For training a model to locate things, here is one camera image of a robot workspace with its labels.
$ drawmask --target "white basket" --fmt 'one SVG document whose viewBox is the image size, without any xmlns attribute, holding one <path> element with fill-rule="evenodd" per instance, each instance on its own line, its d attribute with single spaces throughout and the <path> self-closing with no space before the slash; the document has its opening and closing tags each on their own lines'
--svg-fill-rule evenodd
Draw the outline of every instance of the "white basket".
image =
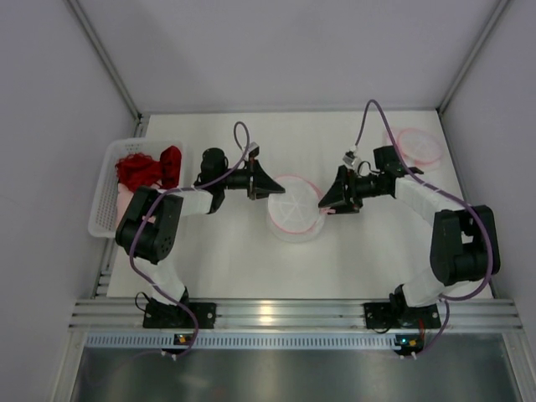
<svg viewBox="0 0 536 402">
<path fill-rule="evenodd" d="M 91 205 L 90 222 L 87 229 L 95 237 L 107 237 L 113 239 L 116 236 L 116 213 L 117 213 L 117 175 L 116 163 L 119 159 L 131 153 L 141 152 L 152 157 L 155 161 L 160 159 L 160 154 L 168 147 L 174 145 L 183 154 L 183 144 L 180 141 L 152 141 L 146 138 L 129 138 L 115 141 L 108 146 L 104 156 L 104 162 L 100 169 L 99 182 L 95 190 L 93 205 Z M 181 173 L 179 186 L 183 183 L 183 166 L 181 161 Z"/>
</svg>

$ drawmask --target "gray floor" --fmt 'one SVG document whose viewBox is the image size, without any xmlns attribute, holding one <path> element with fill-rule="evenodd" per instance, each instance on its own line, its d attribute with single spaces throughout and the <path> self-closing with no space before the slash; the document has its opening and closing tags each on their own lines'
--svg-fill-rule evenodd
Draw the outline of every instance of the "gray floor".
<svg viewBox="0 0 536 402">
<path fill-rule="evenodd" d="M 86 349 L 73 400 L 520 400 L 499 336 L 444 336 L 416 362 L 387 351 L 267 350 L 198 350 L 176 363 L 158 353 L 126 360 L 137 353 Z"/>
</svg>

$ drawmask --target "red fabric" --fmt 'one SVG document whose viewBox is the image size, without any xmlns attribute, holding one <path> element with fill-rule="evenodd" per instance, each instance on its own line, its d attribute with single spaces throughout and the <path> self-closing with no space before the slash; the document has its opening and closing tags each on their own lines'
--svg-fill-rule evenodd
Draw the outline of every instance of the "red fabric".
<svg viewBox="0 0 536 402">
<path fill-rule="evenodd" d="M 152 186 L 162 179 L 160 162 L 148 155 L 133 153 L 120 159 L 116 164 L 119 183 L 123 183 L 133 193 L 140 186 Z"/>
<path fill-rule="evenodd" d="M 178 186 L 183 155 L 177 147 L 171 146 L 160 155 L 160 162 L 143 153 L 133 153 L 116 163 L 119 183 L 124 184 L 133 193 L 140 186 L 152 186 L 160 181 L 161 188 L 170 189 Z"/>
<path fill-rule="evenodd" d="M 178 186 L 183 155 L 177 147 L 171 146 L 160 155 L 162 165 L 162 188 L 169 190 Z"/>
</svg>

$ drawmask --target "wall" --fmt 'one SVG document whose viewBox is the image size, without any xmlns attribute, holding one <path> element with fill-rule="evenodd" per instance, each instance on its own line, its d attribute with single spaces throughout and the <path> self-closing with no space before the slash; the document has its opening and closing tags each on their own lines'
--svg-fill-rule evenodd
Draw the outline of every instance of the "wall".
<svg viewBox="0 0 536 402">
<path fill-rule="evenodd" d="M 80 0 L 141 111 L 434 108 L 496 0 Z"/>
<path fill-rule="evenodd" d="M 469 199 L 495 212 L 503 262 L 495 284 L 514 298 L 536 352 L 534 15 L 536 2 L 513 2 L 444 122 Z"/>
<path fill-rule="evenodd" d="M 103 242 L 87 232 L 106 146 L 132 121 L 61 1 L 0 2 L 0 400 L 44 400 Z"/>
</svg>

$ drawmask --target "plastic basket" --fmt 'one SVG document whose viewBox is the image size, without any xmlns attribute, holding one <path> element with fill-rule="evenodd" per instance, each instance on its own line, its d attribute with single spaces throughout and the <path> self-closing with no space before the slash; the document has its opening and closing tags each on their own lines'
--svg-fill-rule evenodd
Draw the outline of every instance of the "plastic basket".
<svg viewBox="0 0 536 402">
<path fill-rule="evenodd" d="M 129 138 L 115 141 L 108 146 L 100 169 L 99 181 L 95 190 L 93 204 L 91 205 L 90 222 L 88 230 L 95 237 L 113 239 L 116 236 L 116 209 L 117 209 L 117 176 L 116 163 L 128 154 L 142 152 L 155 161 L 160 159 L 162 151 L 171 145 L 177 147 L 183 154 L 183 144 L 180 141 L 152 141 L 146 138 Z M 183 183 L 183 160 L 179 185 Z"/>
</svg>

